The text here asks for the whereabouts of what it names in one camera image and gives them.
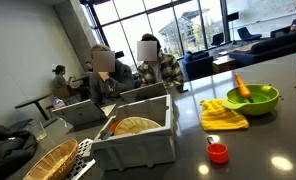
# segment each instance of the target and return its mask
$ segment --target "laptop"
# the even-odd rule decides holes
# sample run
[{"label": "laptop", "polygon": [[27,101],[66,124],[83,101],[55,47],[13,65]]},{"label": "laptop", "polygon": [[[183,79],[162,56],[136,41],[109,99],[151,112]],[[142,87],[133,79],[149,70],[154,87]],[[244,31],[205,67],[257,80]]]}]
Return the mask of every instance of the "laptop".
[{"label": "laptop", "polygon": [[60,109],[55,109],[52,113],[69,124],[78,126],[88,122],[106,119],[110,113],[109,110],[112,110],[113,107],[110,106],[108,109],[104,109],[106,112],[103,111],[103,109],[98,107],[98,105],[94,104],[91,100],[86,100]]},{"label": "laptop", "polygon": [[145,87],[133,89],[120,93],[120,96],[127,102],[133,103],[137,101],[142,101],[145,99],[150,99],[154,97],[167,95],[167,90],[163,82],[148,85]]}]

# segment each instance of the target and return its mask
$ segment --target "black jacket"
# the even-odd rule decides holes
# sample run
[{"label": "black jacket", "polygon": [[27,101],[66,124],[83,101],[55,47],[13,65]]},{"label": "black jacket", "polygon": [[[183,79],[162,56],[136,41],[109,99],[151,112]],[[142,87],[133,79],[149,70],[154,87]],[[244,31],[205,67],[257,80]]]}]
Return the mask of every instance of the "black jacket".
[{"label": "black jacket", "polygon": [[103,81],[97,72],[94,72],[89,79],[91,100],[101,104],[104,95],[109,97],[119,97],[120,93],[134,88],[134,80],[131,69],[128,65],[115,62],[115,72],[109,73],[109,79]]},{"label": "black jacket", "polygon": [[27,130],[0,125],[0,179],[20,169],[35,154],[37,141]]}]

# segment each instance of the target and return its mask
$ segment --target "couch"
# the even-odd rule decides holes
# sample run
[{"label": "couch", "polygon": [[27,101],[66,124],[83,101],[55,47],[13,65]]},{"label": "couch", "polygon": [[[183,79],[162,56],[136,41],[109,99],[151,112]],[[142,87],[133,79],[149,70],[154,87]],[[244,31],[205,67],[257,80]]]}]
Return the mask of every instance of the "couch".
[{"label": "couch", "polygon": [[213,57],[208,52],[191,53],[186,51],[182,60],[184,73],[189,81],[213,74]]},{"label": "couch", "polygon": [[270,32],[270,38],[279,37],[281,35],[289,34],[290,33],[290,26],[280,28]]},{"label": "couch", "polygon": [[237,68],[296,53],[296,32],[272,38],[251,47],[247,54],[229,53]]}]

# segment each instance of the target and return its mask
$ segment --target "woven basket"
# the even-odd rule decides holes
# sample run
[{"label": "woven basket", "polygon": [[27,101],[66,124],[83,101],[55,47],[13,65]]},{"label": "woven basket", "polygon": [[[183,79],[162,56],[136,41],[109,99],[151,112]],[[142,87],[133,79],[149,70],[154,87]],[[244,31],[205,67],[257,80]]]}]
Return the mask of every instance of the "woven basket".
[{"label": "woven basket", "polygon": [[27,173],[24,179],[60,180],[71,171],[77,156],[78,143],[69,140],[46,154]]},{"label": "woven basket", "polygon": [[116,127],[114,135],[121,135],[121,134],[138,134],[143,130],[153,129],[161,127],[155,121],[141,118],[141,117],[128,117],[122,120]]}]

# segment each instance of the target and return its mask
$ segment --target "metal grater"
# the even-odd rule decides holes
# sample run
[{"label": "metal grater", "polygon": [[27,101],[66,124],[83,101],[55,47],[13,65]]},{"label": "metal grater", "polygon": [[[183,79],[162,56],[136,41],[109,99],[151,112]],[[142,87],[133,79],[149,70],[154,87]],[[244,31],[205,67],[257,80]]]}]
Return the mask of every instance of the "metal grater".
[{"label": "metal grater", "polygon": [[76,157],[75,164],[71,170],[71,172],[66,176],[66,180],[77,180],[84,175],[88,169],[90,169],[94,164],[95,160],[91,159],[88,161],[87,159],[83,158],[85,151],[89,146],[93,143],[91,139],[85,139],[78,145],[78,154]]}]

